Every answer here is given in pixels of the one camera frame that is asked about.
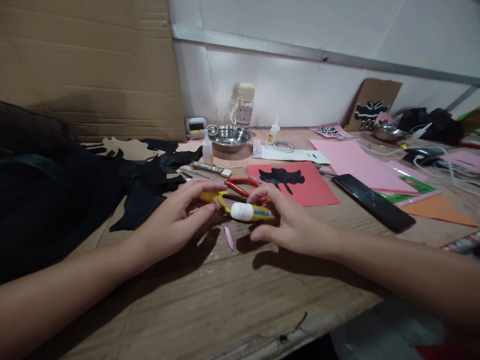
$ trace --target red card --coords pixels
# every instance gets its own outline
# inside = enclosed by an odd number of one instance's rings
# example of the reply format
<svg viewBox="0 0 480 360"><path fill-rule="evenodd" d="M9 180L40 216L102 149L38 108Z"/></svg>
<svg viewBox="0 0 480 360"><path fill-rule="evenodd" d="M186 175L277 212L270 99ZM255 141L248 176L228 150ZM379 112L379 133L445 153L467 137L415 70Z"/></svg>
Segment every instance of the red card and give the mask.
<svg viewBox="0 0 480 360"><path fill-rule="evenodd" d="M274 184L282 193L300 205L340 204L328 184L310 161L290 165L247 165L248 176Z"/></svg>

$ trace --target left hand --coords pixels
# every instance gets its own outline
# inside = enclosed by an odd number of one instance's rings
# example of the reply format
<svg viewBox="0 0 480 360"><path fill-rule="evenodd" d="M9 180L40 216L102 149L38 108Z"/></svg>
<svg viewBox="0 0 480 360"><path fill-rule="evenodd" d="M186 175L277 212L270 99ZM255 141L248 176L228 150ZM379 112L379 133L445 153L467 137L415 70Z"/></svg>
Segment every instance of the left hand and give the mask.
<svg viewBox="0 0 480 360"><path fill-rule="evenodd" d="M202 192L224 191L226 185L194 178L173 192L127 240L151 266L179 251L217 209L199 200Z"/></svg>

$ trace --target hand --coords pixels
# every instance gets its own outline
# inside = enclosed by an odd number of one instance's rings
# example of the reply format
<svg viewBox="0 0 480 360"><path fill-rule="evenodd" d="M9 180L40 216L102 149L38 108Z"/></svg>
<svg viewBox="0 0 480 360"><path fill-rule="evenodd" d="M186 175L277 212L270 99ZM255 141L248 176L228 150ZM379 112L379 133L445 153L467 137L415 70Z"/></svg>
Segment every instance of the hand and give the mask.
<svg viewBox="0 0 480 360"><path fill-rule="evenodd" d="M269 199L263 206L274 207L274 212L280 214L280 226L260 225L251 233L251 241L274 243L295 253L319 258L329 258L337 252L335 228L316 221L300 204L271 184L254 189L247 203L261 205L263 196Z"/></svg>
<svg viewBox="0 0 480 360"><path fill-rule="evenodd" d="M199 200L202 192L226 189L218 182L194 178L173 192L128 239L131 249L140 250L145 268L179 251L210 219L217 204L204 205Z"/></svg>

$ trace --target metal frame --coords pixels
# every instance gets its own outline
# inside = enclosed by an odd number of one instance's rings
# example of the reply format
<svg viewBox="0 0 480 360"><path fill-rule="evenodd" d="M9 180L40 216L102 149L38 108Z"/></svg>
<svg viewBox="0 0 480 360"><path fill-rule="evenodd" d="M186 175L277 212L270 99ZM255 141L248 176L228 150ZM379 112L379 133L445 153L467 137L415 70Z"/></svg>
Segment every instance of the metal frame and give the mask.
<svg viewBox="0 0 480 360"><path fill-rule="evenodd" d="M311 47L292 45L278 41L262 40L255 37L206 30L200 27L172 23L171 36L176 40L191 41L209 45L218 45L234 49L243 49L267 54L282 55L291 58L306 59L320 63L341 65L359 69L368 69L385 73L408 75L417 78L441 80L452 83L472 85L458 99L450 104L450 111L461 104L480 87L480 77L430 70L422 67L401 65L393 62L373 60L339 52Z"/></svg>

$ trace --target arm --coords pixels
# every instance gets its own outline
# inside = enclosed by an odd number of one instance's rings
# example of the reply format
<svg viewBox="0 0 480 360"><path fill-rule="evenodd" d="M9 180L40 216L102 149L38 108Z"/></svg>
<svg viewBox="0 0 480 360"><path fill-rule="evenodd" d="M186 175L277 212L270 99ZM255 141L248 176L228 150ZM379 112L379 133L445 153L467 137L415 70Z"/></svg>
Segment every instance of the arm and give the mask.
<svg viewBox="0 0 480 360"><path fill-rule="evenodd" d="M216 209L208 204L187 216L200 194L225 189L191 180L125 240L0 286L0 359L28 355L121 283L180 250Z"/></svg>
<svg viewBox="0 0 480 360"><path fill-rule="evenodd" d="M480 333L480 264L441 249L335 228L270 185L255 189L249 203L268 196L281 215L280 228L262 225L252 241L336 261L468 331Z"/></svg>

